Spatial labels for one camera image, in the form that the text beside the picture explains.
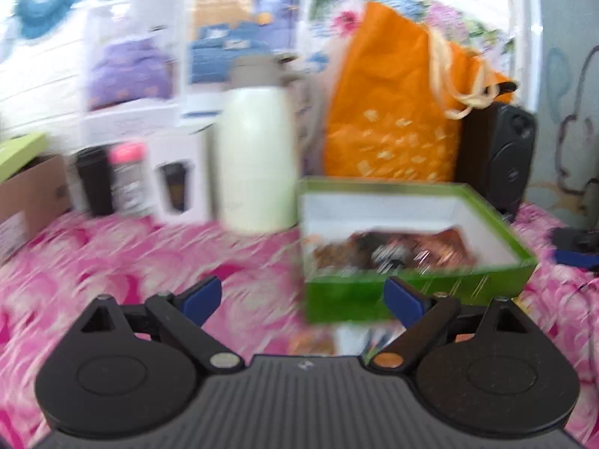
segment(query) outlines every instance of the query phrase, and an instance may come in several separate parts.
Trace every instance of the black cup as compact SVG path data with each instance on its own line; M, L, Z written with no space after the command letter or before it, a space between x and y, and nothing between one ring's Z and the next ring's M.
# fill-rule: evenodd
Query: black cup
M112 168L106 149L85 148L76 154L75 166L88 198L92 216L108 216L115 212L112 202Z
M173 211L184 213L187 208L185 177L188 172L185 162L171 162L158 167L166 185L167 196Z

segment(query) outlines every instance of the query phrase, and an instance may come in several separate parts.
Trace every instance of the floral tablecloth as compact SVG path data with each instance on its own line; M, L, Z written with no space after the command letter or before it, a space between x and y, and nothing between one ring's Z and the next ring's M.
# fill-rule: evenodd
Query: floral tablecloth
M534 206L520 211L514 228L540 257L522 303L580 374L580 401L567 429L599 448L599 397L589 355L599 339L591 335L599 290L578 294L590 277L552 263L547 234L555 226L558 221ZM247 360L256 352L284 353L286 340L302 329L298 248L295 230L244 238L216 224L161 227L149 219L61 217L0 268L0 436L23 449L47 432L35 402L35 375L100 293L138 303L216 274L224 281L223 305L206 331Z

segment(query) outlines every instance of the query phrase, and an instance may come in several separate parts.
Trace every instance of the bag handle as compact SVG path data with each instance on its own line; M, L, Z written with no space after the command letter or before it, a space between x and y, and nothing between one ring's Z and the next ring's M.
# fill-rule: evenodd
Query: bag handle
M430 86L435 100L443 110L448 119L462 119L467 116L473 108L483 109L495 100L499 95L495 73L490 68L486 59L480 58L480 66L476 77L472 82L470 94L461 94L453 85L451 80L451 64L453 57L451 48L441 32L433 27L428 28L428 46L430 58ZM456 101L466 106L466 109L445 109L444 93L451 95Z

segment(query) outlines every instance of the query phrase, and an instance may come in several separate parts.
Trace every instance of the orange tote bag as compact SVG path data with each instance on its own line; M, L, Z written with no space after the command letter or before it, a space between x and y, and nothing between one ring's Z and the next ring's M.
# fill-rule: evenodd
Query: orange tote bag
M451 181L460 120L507 81L433 28L369 2L325 125L325 174ZM489 93L484 88L489 86Z

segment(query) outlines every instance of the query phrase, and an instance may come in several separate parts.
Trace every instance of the black speaker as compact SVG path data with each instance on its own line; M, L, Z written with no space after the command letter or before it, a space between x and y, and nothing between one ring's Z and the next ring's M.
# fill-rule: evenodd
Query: black speaker
M504 103L475 109L462 120L455 182L470 184L513 222L528 183L537 123Z

